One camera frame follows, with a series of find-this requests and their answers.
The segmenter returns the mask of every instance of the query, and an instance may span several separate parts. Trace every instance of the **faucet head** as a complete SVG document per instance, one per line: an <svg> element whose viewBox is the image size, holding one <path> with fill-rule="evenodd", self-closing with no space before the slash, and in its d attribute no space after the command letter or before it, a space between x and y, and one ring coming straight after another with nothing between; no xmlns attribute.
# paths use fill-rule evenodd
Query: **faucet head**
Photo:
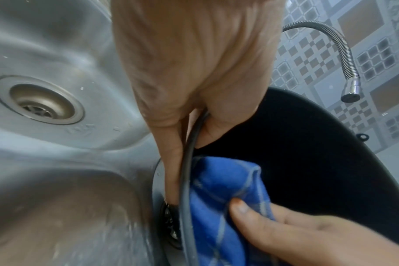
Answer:
<svg viewBox="0 0 399 266"><path fill-rule="evenodd" d="M360 100L360 78L352 77L347 79L344 90L341 94L341 101L344 103L355 103Z"/></svg>

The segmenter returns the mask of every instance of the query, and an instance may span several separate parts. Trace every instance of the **plaid cloth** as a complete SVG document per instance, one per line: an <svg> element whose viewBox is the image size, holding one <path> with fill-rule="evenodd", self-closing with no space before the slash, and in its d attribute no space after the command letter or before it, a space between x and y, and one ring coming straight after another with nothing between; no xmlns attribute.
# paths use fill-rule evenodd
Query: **plaid cloth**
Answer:
<svg viewBox="0 0 399 266"><path fill-rule="evenodd" d="M287 265L249 244L228 213L234 198L274 220L261 168L240 160L196 157L192 160L191 215L200 266Z"/></svg>

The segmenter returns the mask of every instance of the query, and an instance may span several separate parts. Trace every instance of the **faucet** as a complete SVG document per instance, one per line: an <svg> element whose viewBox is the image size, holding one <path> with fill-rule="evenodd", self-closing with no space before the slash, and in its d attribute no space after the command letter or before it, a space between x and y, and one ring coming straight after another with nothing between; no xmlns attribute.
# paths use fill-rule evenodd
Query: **faucet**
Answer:
<svg viewBox="0 0 399 266"><path fill-rule="evenodd" d="M341 67L346 78L346 84L341 94L344 103L355 103L360 100L361 86L360 75L353 61L352 51L344 36L335 28L319 21L296 21L283 27L283 32L293 28L313 28L324 33L337 46L340 54Z"/></svg>

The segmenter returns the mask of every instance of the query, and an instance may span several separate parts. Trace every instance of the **sink basin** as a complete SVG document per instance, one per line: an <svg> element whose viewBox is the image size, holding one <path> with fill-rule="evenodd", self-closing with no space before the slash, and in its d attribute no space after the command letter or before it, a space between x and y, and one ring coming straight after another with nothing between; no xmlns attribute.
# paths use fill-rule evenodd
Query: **sink basin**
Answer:
<svg viewBox="0 0 399 266"><path fill-rule="evenodd" d="M168 265L158 161L108 9L0 1L0 266Z"/></svg>

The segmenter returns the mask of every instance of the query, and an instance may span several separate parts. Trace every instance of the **fingernail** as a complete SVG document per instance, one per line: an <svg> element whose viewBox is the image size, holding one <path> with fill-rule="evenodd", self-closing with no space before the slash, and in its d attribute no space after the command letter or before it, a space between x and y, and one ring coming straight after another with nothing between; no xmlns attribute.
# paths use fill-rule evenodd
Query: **fingernail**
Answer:
<svg viewBox="0 0 399 266"><path fill-rule="evenodd" d="M249 206L241 199L236 199L235 207L243 214L249 210Z"/></svg>

